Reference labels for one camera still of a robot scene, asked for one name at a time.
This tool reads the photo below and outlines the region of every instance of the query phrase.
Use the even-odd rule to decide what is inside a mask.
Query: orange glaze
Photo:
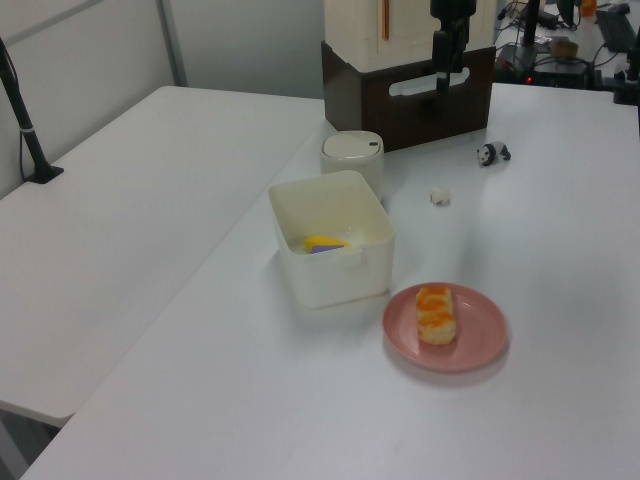
[[[449,310],[449,304],[439,297],[424,297],[420,296],[417,302],[420,310],[426,310],[428,312],[436,312],[439,310]]]
[[[442,297],[447,294],[447,292],[449,291],[449,287],[423,287],[421,291],[421,297],[427,297],[431,295]]]

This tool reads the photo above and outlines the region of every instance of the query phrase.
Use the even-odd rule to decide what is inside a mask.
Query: container handle
[[[452,73],[450,86],[460,85],[467,81],[469,78],[469,69],[464,67],[460,73]],[[389,87],[389,95],[396,97],[398,95],[409,96],[417,95],[418,93],[431,92],[436,89],[437,75],[427,75],[426,77],[412,78],[411,80],[405,80],[404,82],[397,82]]]

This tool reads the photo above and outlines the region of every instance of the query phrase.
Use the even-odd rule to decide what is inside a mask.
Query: white table
[[[317,174],[330,133],[274,183]],[[509,164],[477,166],[487,139]],[[636,110],[495,85],[487,130],[390,153],[385,181],[390,294],[436,280],[485,293],[509,327],[495,362],[408,364],[383,340],[390,294],[297,306],[263,192],[24,479],[635,478]],[[434,185],[450,207],[430,205]]]
[[[634,31],[638,31],[638,26],[640,26],[640,0],[628,0],[630,6],[630,13],[627,14],[627,18],[629,19],[629,23],[633,27]],[[551,13],[553,15],[558,15],[558,7],[554,5],[545,6],[545,11]],[[505,18],[502,22],[502,27],[506,27],[512,19]],[[574,10],[574,21],[578,22],[578,9]],[[518,35],[518,30],[516,27],[508,28],[502,31],[497,39],[496,39],[496,47],[501,47],[510,42],[515,42],[518,39],[518,43],[522,44],[522,37],[524,33],[524,27],[520,30],[520,34]],[[580,25],[576,28],[575,31],[570,31],[568,29],[557,29],[557,30],[549,30],[547,28],[543,28],[540,25],[536,27],[536,35],[541,37],[568,37],[569,40],[578,44],[578,58],[582,58],[588,62],[595,60],[595,64],[600,64],[607,62],[609,59],[614,56],[614,53],[610,52],[606,47],[600,47],[604,43],[604,39],[602,38],[602,33],[600,32],[600,28],[596,24],[596,17],[583,17],[580,20]],[[541,55],[538,55],[538,59],[544,58]],[[619,53],[613,58],[613,60],[608,61],[605,65],[597,67],[598,70],[602,71],[603,77],[613,77],[613,75],[622,69],[627,68],[627,58],[625,54]]]
[[[323,113],[162,88],[0,201],[0,408],[63,425]]]

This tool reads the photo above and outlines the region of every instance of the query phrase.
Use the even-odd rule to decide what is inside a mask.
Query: small white object
[[[324,307],[385,292],[396,232],[358,172],[342,171],[269,189],[280,257],[298,301]],[[351,246],[308,254],[304,238],[329,235]]]
[[[431,189],[431,203],[438,207],[446,207],[451,203],[451,192],[444,187],[433,187]]]
[[[342,170],[360,173],[378,200],[382,200],[384,144],[380,135],[359,130],[331,135],[322,144],[320,167],[322,173]]]

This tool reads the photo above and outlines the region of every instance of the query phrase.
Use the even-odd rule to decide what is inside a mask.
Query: dark wooden box
[[[431,61],[360,73],[322,42],[325,116],[339,131],[377,133],[385,151],[486,128],[494,63],[495,47],[465,52],[464,84],[445,94],[391,96],[392,84],[435,73]]]

